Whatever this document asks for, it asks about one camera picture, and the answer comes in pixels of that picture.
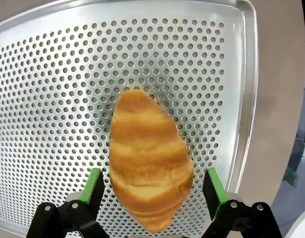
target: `black object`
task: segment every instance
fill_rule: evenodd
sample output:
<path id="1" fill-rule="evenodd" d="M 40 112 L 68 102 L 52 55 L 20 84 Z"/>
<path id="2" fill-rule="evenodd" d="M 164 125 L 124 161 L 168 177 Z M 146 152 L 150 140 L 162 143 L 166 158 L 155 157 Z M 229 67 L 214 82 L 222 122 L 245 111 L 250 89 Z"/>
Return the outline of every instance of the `black object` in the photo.
<path id="1" fill-rule="evenodd" d="M 103 189 L 103 177 L 99 176 L 89 204 L 80 200 L 65 202 L 60 207 L 49 202 L 40 204 L 26 238 L 65 238 L 67 232 L 72 231 L 78 231 L 83 238 L 109 238 L 96 222 Z M 204 186 L 203 193 L 210 215 L 215 219 L 202 238 L 226 238 L 230 231 L 239 231 L 244 238 L 281 238 L 275 218 L 266 203 L 255 203 L 252 207 L 237 200 L 220 203 L 215 197 L 215 186 Z"/>

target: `bread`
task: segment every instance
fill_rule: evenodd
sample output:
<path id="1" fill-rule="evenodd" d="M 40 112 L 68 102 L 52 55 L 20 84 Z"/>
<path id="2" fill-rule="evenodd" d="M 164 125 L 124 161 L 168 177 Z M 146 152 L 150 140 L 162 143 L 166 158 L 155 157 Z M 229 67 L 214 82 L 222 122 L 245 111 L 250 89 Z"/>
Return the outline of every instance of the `bread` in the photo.
<path id="1" fill-rule="evenodd" d="M 152 232 L 165 230 L 194 175 L 174 121 L 144 92 L 118 100 L 111 123 L 109 175 L 118 201 Z"/>

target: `tray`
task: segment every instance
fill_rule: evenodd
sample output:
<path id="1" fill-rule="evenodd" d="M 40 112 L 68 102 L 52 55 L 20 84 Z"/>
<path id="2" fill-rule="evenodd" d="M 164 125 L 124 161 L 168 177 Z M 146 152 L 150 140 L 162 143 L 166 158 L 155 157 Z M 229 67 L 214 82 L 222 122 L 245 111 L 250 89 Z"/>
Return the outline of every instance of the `tray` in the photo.
<path id="1" fill-rule="evenodd" d="M 154 236 L 200 237 L 210 223 L 204 170 L 215 167 L 229 191 L 241 180 L 257 59 L 247 0 L 58 1 L 0 23 L 0 227 L 25 236 L 38 204 L 62 204 L 100 167 L 103 228 L 151 235 L 108 176 L 115 102 L 140 89 L 173 117 L 195 162 L 187 201 Z"/>

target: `bread roll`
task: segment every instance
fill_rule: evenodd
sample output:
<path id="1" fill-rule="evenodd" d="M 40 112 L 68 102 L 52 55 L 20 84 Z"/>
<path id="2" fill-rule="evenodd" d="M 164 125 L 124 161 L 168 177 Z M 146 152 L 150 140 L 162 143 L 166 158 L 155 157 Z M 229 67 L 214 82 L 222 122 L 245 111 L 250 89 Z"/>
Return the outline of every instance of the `bread roll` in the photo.
<path id="1" fill-rule="evenodd" d="M 146 230 L 165 230 L 194 174 L 174 121 L 144 92 L 132 90 L 115 106 L 110 137 L 109 174 L 118 201 Z"/>

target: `bolt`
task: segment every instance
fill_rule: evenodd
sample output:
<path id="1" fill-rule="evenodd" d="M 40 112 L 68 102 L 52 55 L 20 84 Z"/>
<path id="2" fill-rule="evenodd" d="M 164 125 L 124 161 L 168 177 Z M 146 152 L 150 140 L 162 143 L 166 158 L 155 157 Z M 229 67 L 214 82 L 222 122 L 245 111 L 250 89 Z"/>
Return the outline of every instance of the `bolt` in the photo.
<path id="1" fill-rule="evenodd" d="M 262 211 L 262 210 L 263 210 L 263 206 L 262 206 L 261 204 L 259 204 L 259 205 L 257 206 L 257 209 L 258 209 L 259 211 Z"/>
<path id="2" fill-rule="evenodd" d="M 72 205 L 71 205 L 71 207 L 74 208 L 74 209 L 77 208 L 78 206 L 79 206 L 78 203 L 72 203 Z"/>
<path id="3" fill-rule="evenodd" d="M 231 207 L 232 208 L 237 208 L 237 203 L 236 202 L 231 202 Z"/>

